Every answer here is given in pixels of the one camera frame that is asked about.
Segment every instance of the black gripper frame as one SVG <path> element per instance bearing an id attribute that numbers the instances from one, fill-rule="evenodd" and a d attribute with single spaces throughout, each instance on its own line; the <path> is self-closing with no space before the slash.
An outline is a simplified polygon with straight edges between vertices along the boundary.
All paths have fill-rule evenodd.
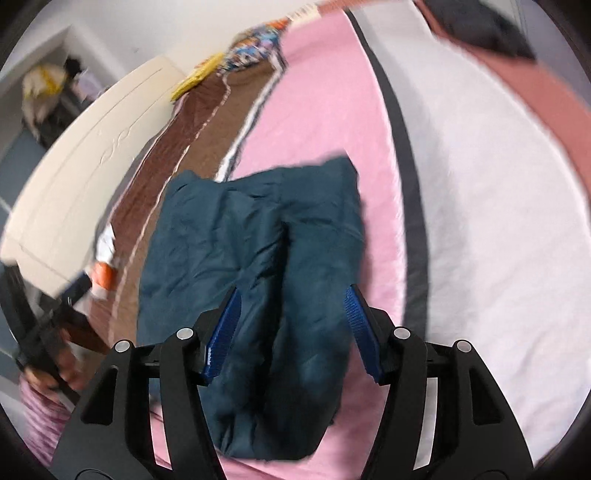
<path id="1" fill-rule="evenodd" d="M 380 344 L 379 383 L 390 385 L 362 480 L 527 478 L 532 461 L 523 435 L 474 347 L 425 343 L 358 296 Z M 50 468 L 58 480 L 225 480 L 196 388 L 207 385 L 201 320 L 214 325 L 222 309 L 203 313 L 190 338 L 115 345 L 61 437 Z M 151 444 L 148 379 L 158 377 L 172 470 L 156 465 Z M 435 438 L 430 463 L 414 470 L 428 377 L 438 379 Z"/>
<path id="2" fill-rule="evenodd" d="M 59 480 L 225 480 L 209 436 L 197 386 L 206 345 L 232 298 L 203 312 L 192 329 L 163 343 L 118 342 L 101 363 L 68 421 L 50 466 Z M 156 464 L 150 431 L 148 382 L 160 379 L 172 471 Z"/>
<path id="3" fill-rule="evenodd" d="M 362 480 L 523 480 L 533 472 L 525 439 L 501 389 L 467 341 L 423 342 L 368 307 L 353 289 L 378 340 L 386 406 Z M 430 463 L 414 469 L 427 378 L 437 378 Z"/>

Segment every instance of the yellow cloth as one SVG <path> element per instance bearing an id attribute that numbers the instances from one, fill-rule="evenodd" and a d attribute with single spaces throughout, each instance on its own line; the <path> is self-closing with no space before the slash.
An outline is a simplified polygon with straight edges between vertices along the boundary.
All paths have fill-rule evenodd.
<path id="1" fill-rule="evenodd" d="M 199 85 L 204 79 L 211 73 L 213 73 L 217 66 L 220 65 L 224 58 L 223 53 L 216 53 L 212 55 L 204 62 L 197 65 L 195 70 L 189 75 L 186 79 L 184 79 L 181 83 L 177 85 L 174 89 L 172 94 L 173 102 L 181 98 L 185 93 L 187 93 L 190 89 Z"/>
<path id="2" fill-rule="evenodd" d="M 59 95 L 66 84 L 67 73 L 57 65 L 44 64 L 31 69 L 22 79 L 25 100 Z"/>

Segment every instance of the gray floor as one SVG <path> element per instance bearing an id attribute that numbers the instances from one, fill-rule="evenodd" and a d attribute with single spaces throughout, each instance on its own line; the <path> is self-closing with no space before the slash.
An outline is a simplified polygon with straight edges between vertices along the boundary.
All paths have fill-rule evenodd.
<path id="1" fill-rule="evenodd" d="M 27 179 L 45 154 L 28 130 L 17 137 L 0 160 L 0 197 L 13 206 Z"/>
<path id="2" fill-rule="evenodd" d="M 13 207 L 17 201 L 22 188 L 44 154 L 45 149 L 37 144 L 28 130 L 23 130 L 6 156 L 0 160 L 0 198 L 9 207 Z M 0 206 L 0 232 L 4 230 L 7 220 L 8 213 Z M 11 354 L 15 347 L 16 342 L 0 310 L 0 375 L 7 378 L 14 376 L 15 366 L 11 360 L 7 362 L 1 352 Z"/>

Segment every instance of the person's hand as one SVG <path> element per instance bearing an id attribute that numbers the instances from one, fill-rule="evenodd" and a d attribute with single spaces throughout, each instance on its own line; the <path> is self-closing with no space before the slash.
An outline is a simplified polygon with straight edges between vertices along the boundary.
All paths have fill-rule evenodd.
<path id="1" fill-rule="evenodd" d="M 69 346 L 66 345 L 54 361 L 60 369 L 60 376 L 69 384 L 71 389 L 82 390 L 86 386 L 86 378 L 80 372 L 78 361 Z M 56 403 L 60 402 L 57 394 L 52 390 L 57 387 L 57 381 L 50 374 L 36 368 L 26 367 L 24 377 L 40 394 Z"/>

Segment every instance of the bed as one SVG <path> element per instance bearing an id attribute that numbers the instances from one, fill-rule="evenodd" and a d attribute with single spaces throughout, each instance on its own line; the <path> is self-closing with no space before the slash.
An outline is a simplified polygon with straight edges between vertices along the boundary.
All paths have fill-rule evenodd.
<path id="1" fill-rule="evenodd" d="M 191 170 L 226 181 L 345 151 L 364 204 L 364 295 L 429 341 L 470 339 L 538 461 L 591 386 L 591 115 L 542 66 L 456 41 L 420 0 L 348 12 L 341 4 L 288 32 L 281 54 L 208 77 L 173 116 L 167 96 L 183 76 L 166 59 L 115 85 L 82 115 L 104 111 L 105 129 L 75 122 L 27 184 L 1 256 L 54 293 L 91 259 L 108 210 L 119 276 L 113 295 L 92 303 L 90 321 L 110 345 L 135 340 L 142 269 L 172 177 Z M 127 101 L 124 115 L 108 108 Z M 134 181 L 111 204 L 148 139 Z M 76 161 L 87 155 L 88 168 Z M 81 177 L 93 180 L 68 192 Z M 58 182 L 47 187 L 50 179 Z M 66 243 L 74 225 L 80 235 Z M 339 414 L 312 457 L 293 465 L 224 459 L 225 472 L 356 478 L 386 393 L 353 348 Z M 433 390 L 430 398 L 432 427 Z M 161 427 L 153 423 L 153 438 L 166 464 Z M 429 462 L 432 435 L 424 429 L 418 466 Z"/>
<path id="2" fill-rule="evenodd" d="M 14 206 L 0 247 L 56 294 L 90 264 L 98 219 L 144 144 L 170 119 L 184 74 L 157 57 L 119 81 L 59 138 Z"/>

